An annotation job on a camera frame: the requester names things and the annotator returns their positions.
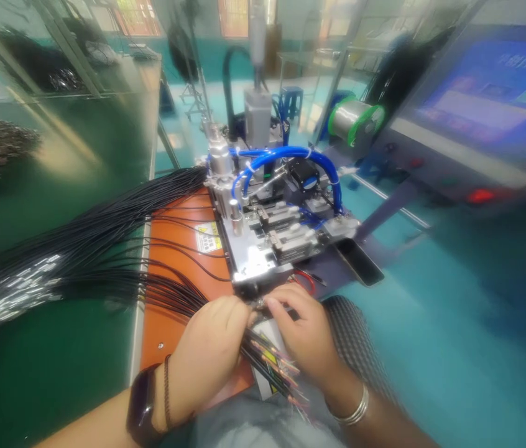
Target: orange work surface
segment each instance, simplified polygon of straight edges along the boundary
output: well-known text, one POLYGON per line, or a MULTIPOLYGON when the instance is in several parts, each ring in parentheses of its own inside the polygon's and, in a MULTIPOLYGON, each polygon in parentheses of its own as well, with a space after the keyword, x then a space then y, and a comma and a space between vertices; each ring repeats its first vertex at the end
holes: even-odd
MULTIPOLYGON (((151 237, 174 241, 181 245, 198 249, 197 238, 199 234, 193 230, 193 228, 202 222, 211 222, 214 220, 211 199, 207 194, 207 190, 203 188, 196 195, 177 200, 170 204, 170 207, 174 206, 179 208, 162 210, 156 213, 155 216, 182 218, 177 221, 188 227, 171 221, 153 220, 151 223, 151 237)), ((217 277, 223 279, 229 278, 228 265, 226 264, 225 258, 213 258, 197 251, 181 249, 195 258, 205 269, 217 277)), ((224 255, 224 249, 213 250, 208 254, 224 255)), ((232 284, 229 281, 220 281, 212 278, 204 272, 201 266, 194 262, 194 260, 178 250, 151 245, 149 248, 149 258, 168 264, 179 270, 195 284, 208 300, 215 300, 220 296, 227 296, 233 293, 232 284)), ((178 280, 178 278, 167 269, 154 266, 153 264, 149 265, 149 272, 178 280)), ((184 316, 147 304, 145 307, 143 327, 141 369, 154 363, 163 362, 166 355, 173 353, 186 324, 187 319, 184 316)), ((210 403, 210 406, 247 389, 252 384, 251 367, 247 361, 242 359, 235 376, 216 399, 210 403)))

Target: floor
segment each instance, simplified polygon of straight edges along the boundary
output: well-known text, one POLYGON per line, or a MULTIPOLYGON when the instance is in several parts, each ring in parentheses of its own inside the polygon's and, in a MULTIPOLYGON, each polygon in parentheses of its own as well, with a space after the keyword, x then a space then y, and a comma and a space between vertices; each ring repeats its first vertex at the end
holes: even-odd
MULTIPOLYGON (((285 85, 300 85, 307 94, 312 93, 315 81, 301 78, 285 85)), ((307 143, 330 81, 322 78, 315 97, 305 97, 291 144, 307 143)), ((234 83, 235 112, 243 110, 241 90, 248 84, 234 83)), ((269 87, 277 91, 278 84, 269 82, 269 87)), ((357 95, 364 90, 348 80, 339 88, 357 95)), ((180 164, 191 166, 195 157, 206 154, 206 139, 198 130, 198 115, 191 122, 182 114, 190 107, 178 98, 183 86, 171 90, 179 114, 164 116, 162 121, 180 164)), ((208 84, 208 95, 215 119, 225 123, 221 84, 208 84)), ((163 147, 158 148, 156 170, 171 167, 163 147)), ((367 189, 344 189, 344 203, 359 219, 381 202, 367 189)), ((426 207, 416 209, 430 223, 441 218, 426 207)), ((395 250, 415 235, 416 227, 401 215, 374 233, 381 244, 395 250)), ((440 445, 526 447, 526 339, 498 333, 489 325, 504 310, 494 304, 480 271, 442 242, 424 238, 385 268, 385 280, 376 287, 352 283, 339 292, 363 311, 402 403, 440 445)))

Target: yellow warning sticker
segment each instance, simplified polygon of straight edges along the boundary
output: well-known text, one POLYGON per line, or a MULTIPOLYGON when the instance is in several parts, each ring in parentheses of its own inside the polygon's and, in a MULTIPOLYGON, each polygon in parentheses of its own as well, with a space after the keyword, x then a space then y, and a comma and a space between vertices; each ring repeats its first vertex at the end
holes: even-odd
POLYGON ((213 252, 221 249, 221 238, 216 236, 218 233, 218 226, 215 222, 201 223, 195 226, 196 233, 196 247, 201 253, 213 252))

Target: green workbench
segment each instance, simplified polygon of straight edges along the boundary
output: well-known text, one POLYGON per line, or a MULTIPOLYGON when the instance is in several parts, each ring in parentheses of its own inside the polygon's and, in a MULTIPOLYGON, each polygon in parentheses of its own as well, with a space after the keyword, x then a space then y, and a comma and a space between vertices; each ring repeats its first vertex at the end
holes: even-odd
MULTIPOLYGON (((69 221, 153 173, 161 61, 102 69, 102 98, 0 104, 41 148, 0 180, 0 251, 69 221)), ((0 326, 0 447, 31 446, 129 381, 135 307, 54 302, 0 326)))

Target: black smart watch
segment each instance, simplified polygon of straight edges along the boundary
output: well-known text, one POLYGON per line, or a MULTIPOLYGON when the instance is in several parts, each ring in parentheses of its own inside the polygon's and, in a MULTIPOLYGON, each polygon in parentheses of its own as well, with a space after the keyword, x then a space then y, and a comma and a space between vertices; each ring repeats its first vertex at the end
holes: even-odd
POLYGON ((132 382, 126 431, 141 447, 153 446, 163 437, 151 423, 155 403, 155 369, 160 365, 153 364, 141 370, 132 382))

